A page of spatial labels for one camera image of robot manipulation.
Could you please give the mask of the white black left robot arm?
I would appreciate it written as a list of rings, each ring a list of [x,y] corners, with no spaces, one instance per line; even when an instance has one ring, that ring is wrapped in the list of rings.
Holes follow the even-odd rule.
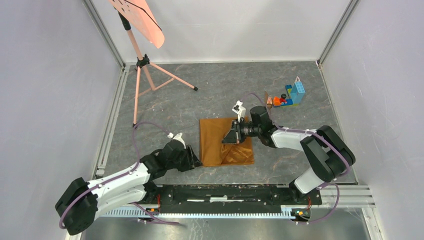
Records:
[[[59,227],[73,236],[85,231],[101,215],[123,205],[151,204],[159,195],[155,179],[169,170],[186,172],[200,166],[202,162],[190,145],[172,139],[163,148],[109,176],[90,181],[79,177],[55,204]]]

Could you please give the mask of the orange cloth napkin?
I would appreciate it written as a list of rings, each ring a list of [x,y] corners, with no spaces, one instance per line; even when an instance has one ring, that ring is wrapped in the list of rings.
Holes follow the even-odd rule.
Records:
[[[199,120],[200,160],[204,167],[252,165],[255,163],[251,139],[240,144],[224,144],[232,118]]]

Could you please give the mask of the colourful toy brick build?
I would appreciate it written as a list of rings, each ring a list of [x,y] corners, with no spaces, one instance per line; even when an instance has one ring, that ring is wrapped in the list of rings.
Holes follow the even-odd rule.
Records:
[[[299,76],[295,78],[293,84],[287,84],[284,88],[286,93],[271,98],[273,107],[297,106],[306,94],[306,90]]]

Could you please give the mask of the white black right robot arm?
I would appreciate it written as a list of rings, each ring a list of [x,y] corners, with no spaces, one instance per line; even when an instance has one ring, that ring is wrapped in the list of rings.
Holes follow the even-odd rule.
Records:
[[[265,106],[250,109],[251,120],[242,117],[245,108],[233,107],[237,118],[232,120],[223,144],[242,144],[247,138],[258,138],[274,149],[292,149],[304,152],[310,167],[289,184],[289,199],[302,204],[309,193],[328,186],[333,180],[348,174],[356,157],[341,137],[328,125],[317,129],[293,129],[275,125]]]

